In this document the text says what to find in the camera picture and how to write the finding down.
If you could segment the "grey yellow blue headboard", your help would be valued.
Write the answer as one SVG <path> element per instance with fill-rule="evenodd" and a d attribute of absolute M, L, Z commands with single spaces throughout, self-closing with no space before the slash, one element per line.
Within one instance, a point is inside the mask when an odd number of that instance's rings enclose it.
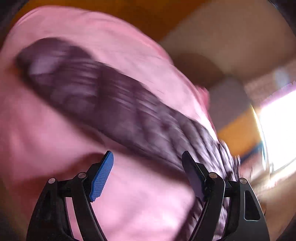
<path fill-rule="evenodd" d="M 243 85 L 232 77 L 209 89 L 209 114 L 219 139 L 233 156 L 246 156 L 262 143 L 257 116 Z"/>

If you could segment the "purple puffer jacket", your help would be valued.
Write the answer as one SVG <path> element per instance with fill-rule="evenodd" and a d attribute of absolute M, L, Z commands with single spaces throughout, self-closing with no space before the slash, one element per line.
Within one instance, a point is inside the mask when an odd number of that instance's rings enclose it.
<path fill-rule="evenodd" d="M 184 174 L 181 157 L 188 151 L 208 170 L 238 180 L 239 161 L 224 142 L 81 47 L 57 38 L 40 39 L 20 51 L 16 64 L 24 81 L 51 106 L 133 154 Z"/>

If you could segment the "pink bedspread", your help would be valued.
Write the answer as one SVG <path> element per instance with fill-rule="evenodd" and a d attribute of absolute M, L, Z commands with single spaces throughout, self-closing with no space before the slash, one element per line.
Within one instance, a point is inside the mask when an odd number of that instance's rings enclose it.
<path fill-rule="evenodd" d="M 17 214 L 29 221 L 50 177 L 72 178 L 111 150 L 112 172 L 93 203 L 107 239 L 174 240 L 195 199 L 187 178 L 100 133 L 86 132 L 22 83 L 15 57 L 46 37 L 86 49 L 95 60 L 142 82 L 166 105 L 215 136 L 207 90 L 194 85 L 166 51 L 136 27 L 94 11 L 36 8 L 14 25 L 1 50 L 1 178 L 15 199 Z"/>

